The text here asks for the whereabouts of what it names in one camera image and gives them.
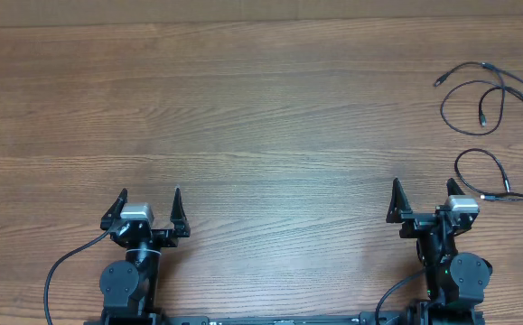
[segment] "wooden tabletop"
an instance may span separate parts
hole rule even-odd
[[[394,177],[433,211],[455,157],[480,147],[523,192],[523,105],[510,98],[482,137],[440,117],[458,81],[491,78],[467,69],[433,87],[466,60],[523,78],[523,17],[0,29],[0,324],[45,323],[51,265],[101,233],[122,188],[164,220],[177,184],[192,234],[163,254],[169,315],[373,311],[421,267],[385,223]],[[452,99],[453,123],[480,131],[485,89]],[[486,156],[461,167],[503,190]],[[457,246],[494,266],[488,323],[523,324],[523,203],[480,204]],[[99,317],[98,278],[124,253],[106,239],[59,267],[54,324]],[[424,296],[420,280],[384,309]]]

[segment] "wood grain surface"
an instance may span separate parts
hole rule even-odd
[[[480,147],[523,192],[523,105],[510,99],[483,137],[439,115],[457,81],[490,77],[469,69],[432,86],[466,60],[523,78],[523,17],[0,29],[0,324],[45,323],[51,265],[100,234],[121,188],[164,219],[177,184],[192,236],[163,255],[169,315],[372,311],[420,268],[415,241],[385,223],[394,177],[432,210],[457,154]],[[485,89],[452,99],[453,123],[480,129]],[[495,96],[486,104],[492,127]],[[461,168],[503,189],[487,157]],[[523,203],[481,210],[457,241],[494,265],[480,309],[523,324]],[[63,263],[54,323],[97,318],[100,273],[122,258],[105,240]],[[424,293],[411,283],[384,308]]]

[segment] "black cable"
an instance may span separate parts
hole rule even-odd
[[[51,312],[48,309],[48,289],[49,289],[49,286],[51,285],[52,274],[54,274],[54,271],[56,270],[56,268],[62,262],[64,262],[64,260],[66,260],[67,258],[77,254],[78,252],[81,252],[81,251],[95,245],[99,241],[101,241],[104,237],[106,237],[108,235],[109,230],[105,231],[102,235],[93,239],[91,242],[89,242],[89,243],[67,253],[63,257],[59,258],[59,260],[56,261],[56,263],[52,266],[50,272],[48,272],[48,276],[46,277],[46,283],[44,284],[44,315],[46,316],[46,321],[48,322],[48,325],[52,325]]]
[[[418,276],[425,273],[425,268],[421,269],[420,271],[408,276],[406,279],[396,283],[393,287],[391,287],[386,294],[384,294],[383,297],[378,302],[378,306],[376,306],[376,312],[374,313],[374,316],[376,318],[376,325],[379,324],[379,310],[381,309],[381,305],[384,303],[384,301],[389,297],[390,294],[392,294],[395,290],[401,288],[404,284],[416,279]]]
[[[469,182],[467,182],[463,178],[462,173],[460,172],[460,168],[458,168],[458,162],[460,161],[460,158],[462,158],[462,156],[464,156],[467,153],[471,153],[471,152],[485,153],[498,165],[498,168],[500,169],[500,174],[502,175],[502,181],[504,182],[504,188],[506,189],[506,192],[494,193],[494,192],[489,192],[489,191],[485,191],[485,190],[480,190],[480,189],[472,186]],[[464,185],[466,185],[470,190],[480,193],[480,197],[483,200],[503,200],[503,201],[513,201],[513,202],[523,201],[522,193],[517,193],[517,192],[511,191],[510,181],[509,181],[508,175],[506,174],[506,171],[504,171],[504,167],[502,167],[502,162],[500,162],[500,160],[498,160],[498,158],[496,158],[496,156],[494,154],[492,154],[491,152],[489,152],[487,150],[480,149],[480,148],[472,148],[472,149],[464,150],[462,153],[458,154],[458,157],[456,158],[455,162],[453,163],[453,170],[455,171],[455,173],[458,176],[458,178],[460,179],[460,181],[462,181],[462,183],[464,183]]]
[[[464,82],[464,83],[454,87],[444,97],[444,100],[442,101],[442,105],[440,106],[440,115],[442,116],[442,119],[444,120],[444,122],[448,126],[450,126],[450,128],[452,128],[452,130],[454,130],[456,132],[459,132],[459,133],[464,134],[464,135],[489,135],[489,134],[493,133],[494,131],[496,131],[498,129],[498,127],[500,126],[501,122],[502,122],[502,117],[504,115],[504,102],[506,100],[506,92],[510,93],[510,95],[514,96],[515,98],[517,98],[519,101],[521,101],[523,103],[523,93],[521,91],[511,87],[511,86],[506,86],[506,83],[505,83],[504,78],[502,77],[502,75],[510,77],[510,78],[516,80],[517,82],[521,83],[522,85],[523,85],[523,79],[521,79],[520,77],[518,77],[518,76],[516,76],[516,75],[514,75],[514,74],[512,74],[512,73],[510,73],[508,71],[502,70],[502,69],[494,66],[493,64],[486,63],[486,62],[469,61],[469,62],[464,62],[464,63],[454,67],[452,70],[444,73],[440,78],[438,78],[435,81],[434,86],[435,87],[440,86],[455,71],[457,71],[457,70],[459,70],[459,69],[461,69],[463,67],[472,66],[472,65],[479,66],[479,67],[482,67],[482,68],[484,68],[486,70],[491,71],[492,73],[494,73],[494,75],[496,75],[499,83],[495,83],[495,82],[488,81],[488,80],[480,80],[480,79],[478,79],[478,80],[466,81],[466,82]],[[457,128],[457,127],[453,126],[448,121],[448,119],[446,118],[445,113],[444,113],[445,102],[450,98],[452,93],[455,92],[456,90],[458,90],[459,88],[463,87],[463,86],[467,86],[467,85],[470,85],[470,84],[473,84],[473,83],[485,83],[485,84],[493,86],[492,88],[486,90],[486,92],[481,96],[480,102],[478,104],[478,118],[479,118],[480,124],[482,126],[486,126],[486,116],[484,115],[483,110],[482,110],[482,103],[484,101],[484,98],[486,98],[488,96],[488,94],[490,94],[494,90],[500,90],[502,92],[501,101],[500,101],[500,114],[498,116],[498,122],[496,122],[496,125],[490,131],[483,132],[483,133],[474,133],[474,132],[464,131],[464,130],[462,130],[460,128]]]

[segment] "wooden table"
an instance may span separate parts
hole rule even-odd
[[[169,315],[372,311],[420,268],[415,241],[385,223],[394,177],[431,211],[457,154],[480,147],[523,192],[523,105],[510,99],[483,137],[439,115],[456,81],[490,77],[432,86],[466,60],[523,78],[523,17],[0,29],[0,324],[45,323],[51,265],[100,234],[121,188],[164,219],[176,184],[192,236],[163,255]],[[454,123],[480,129],[485,89],[453,99]],[[462,162],[473,184],[502,190],[494,167]],[[494,265],[480,309],[523,324],[523,203],[481,209],[457,243]],[[54,323],[97,318],[100,273],[122,258],[107,239],[63,263]],[[384,309],[424,295],[411,283]]]

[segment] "wall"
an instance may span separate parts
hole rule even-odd
[[[523,0],[0,0],[0,27],[523,14]]]

